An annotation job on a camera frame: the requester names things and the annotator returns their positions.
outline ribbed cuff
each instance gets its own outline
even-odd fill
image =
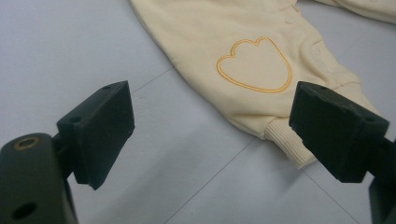
[[[265,129],[265,138],[279,146],[299,169],[316,160],[303,145],[303,140],[289,126],[289,118],[271,121]]]

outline cloth fold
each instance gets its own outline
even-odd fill
[[[396,23],[395,0],[316,0],[318,2],[344,7],[364,17]]]

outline heart outline embroidery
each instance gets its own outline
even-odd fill
[[[231,78],[230,76],[225,74],[225,72],[221,69],[221,63],[224,60],[229,59],[229,58],[235,58],[235,50],[240,44],[249,43],[249,44],[253,44],[255,46],[259,46],[260,43],[263,40],[269,41],[276,48],[276,51],[278,52],[278,54],[280,55],[282,61],[284,62],[284,64],[286,65],[286,67],[288,69],[288,79],[286,80],[285,84],[283,84],[281,87],[279,87],[277,89],[265,89],[265,88],[254,87],[254,86],[248,85],[246,83],[243,83],[243,82],[240,82],[240,81],[237,81],[237,80]],[[277,92],[284,91],[285,89],[288,88],[288,86],[290,85],[291,80],[292,80],[292,71],[291,71],[291,67],[289,65],[289,62],[286,60],[286,57],[283,55],[282,51],[280,51],[280,49],[276,45],[276,43],[271,38],[266,37],[266,36],[262,36],[262,37],[258,38],[256,41],[252,41],[252,40],[249,40],[249,39],[242,39],[242,40],[237,41],[235,44],[233,44],[233,47],[231,48],[231,54],[224,55],[218,60],[217,68],[218,68],[219,74],[222,77],[226,78],[228,81],[232,82],[233,84],[235,84],[237,86],[240,86],[240,87],[244,87],[244,88],[253,90],[253,91],[259,91],[259,92],[277,93]]]

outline fabric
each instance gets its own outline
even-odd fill
[[[296,0],[130,0],[187,82],[228,121],[274,141],[297,167],[315,160],[290,128],[298,81],[371,110],[358,77],[330,54]]]
[[[357,14],[379,21],[396,23],[395,0],[317,0],[336,7],[347,8]]]

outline gray surface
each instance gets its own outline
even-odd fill
[[[396,26],[299,1],[396,135]],[[367,187],[319,163],[296,170],[235,129],[149,38],[128,1],[0,3],[0,145],[55,122],[97,89],[129,80],[136,129],[97,191],[69,178],[80,223],[370,223]]]

